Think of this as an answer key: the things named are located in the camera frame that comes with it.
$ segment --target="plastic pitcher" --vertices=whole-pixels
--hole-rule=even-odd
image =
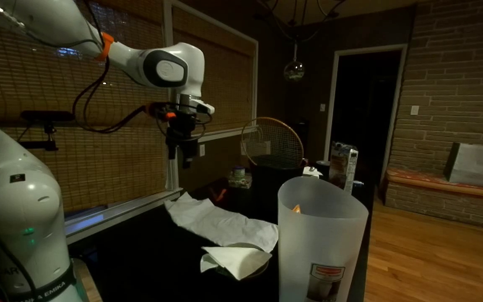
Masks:
[[[346,302],[370,212],[313,177],[279,190],[281,302]]]

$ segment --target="light switch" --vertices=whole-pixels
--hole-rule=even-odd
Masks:
[[[418,116],[420,110],[422,110],[422,106],[412,106],[412,116]]]

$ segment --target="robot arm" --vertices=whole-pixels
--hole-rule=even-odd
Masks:
[[[215,111],[200,101],[205,58],[190,44],[132,49],[100,34],[75,0],[0,0],[0,26],[43,44],[110,59],[142,86],[175,90],[174,103],[182,118],[170,121],[170,157],[182,142],[197,143],[192,140],[195,115]],[[0,132],[0,241],[6,244],[0,276],[16,301],[80,301],[63,214],[61,189],[49,168]]]
[[[110,59],[142,86],[174,88],[177,105],[190,103],[185,105],[187,113],[195,113],[197,108],[215,113],[214,106],[199,100],[205,56],[195,46],[182,43],[163,49],[128,48],[106,33],[100,34],[75,0],[0,0],[0,26],[48,46],[73,48],[91,59]]]

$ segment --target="wall outlet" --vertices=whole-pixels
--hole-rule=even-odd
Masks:
[[[199,157],[205,157],[207,155],[207,145],[199,145]]]

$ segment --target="wooden floor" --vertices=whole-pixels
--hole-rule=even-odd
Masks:
[[[483,302],[483,229],[376,205],[368,302]]]

